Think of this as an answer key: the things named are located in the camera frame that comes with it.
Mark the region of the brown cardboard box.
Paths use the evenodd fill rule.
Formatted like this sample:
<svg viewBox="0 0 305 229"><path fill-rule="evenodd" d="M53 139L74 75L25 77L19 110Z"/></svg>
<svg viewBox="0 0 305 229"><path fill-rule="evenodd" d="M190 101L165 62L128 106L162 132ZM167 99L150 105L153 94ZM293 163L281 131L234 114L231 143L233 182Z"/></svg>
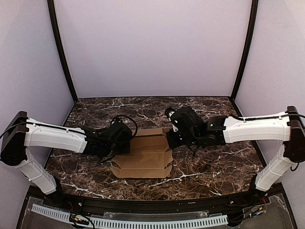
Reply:
<svg viewBox="0 0 305 229"><path fill-rule="evenodd" d="M138 130L130 142L130 153L117 155L113 162L112 173L117 178L165 178L172 169L172 150L170 150L166 133L168 129Z"/></svg>

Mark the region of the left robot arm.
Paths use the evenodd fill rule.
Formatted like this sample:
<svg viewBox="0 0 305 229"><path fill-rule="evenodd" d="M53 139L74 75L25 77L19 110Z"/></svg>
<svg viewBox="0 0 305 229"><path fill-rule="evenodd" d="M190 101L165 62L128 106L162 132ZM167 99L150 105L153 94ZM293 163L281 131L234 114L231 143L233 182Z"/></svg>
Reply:
<svg viewBox="0 0 305 229"><path fill-rule="evenodd" d="M43 168L31 154L29 147L64 149L96 156L103 162L107 158L130 152L131 141L138 131L132 131L123 122L124 117L114 117L107 128L71 128L39 122L29 118L26 112L20 111L0 136L0 160L17 168L45 195L61 195L60 181Z"/></svg>

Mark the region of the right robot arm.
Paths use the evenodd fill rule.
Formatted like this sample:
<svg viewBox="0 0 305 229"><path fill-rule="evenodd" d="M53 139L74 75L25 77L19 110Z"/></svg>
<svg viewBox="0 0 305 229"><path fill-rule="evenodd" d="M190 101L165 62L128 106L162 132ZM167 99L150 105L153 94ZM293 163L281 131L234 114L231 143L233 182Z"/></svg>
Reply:
<svg viewBox="0 0 305 229"><path fill-rule="evenodd" d="M253 191L267 192L292 166L305 160L305 126L294 106L277 114L238 117L216 116L204 121L190 106L165 110L172 124L169 148L206 148L241 141L278 140L282 145L269 164L254 177Z"/></svg>

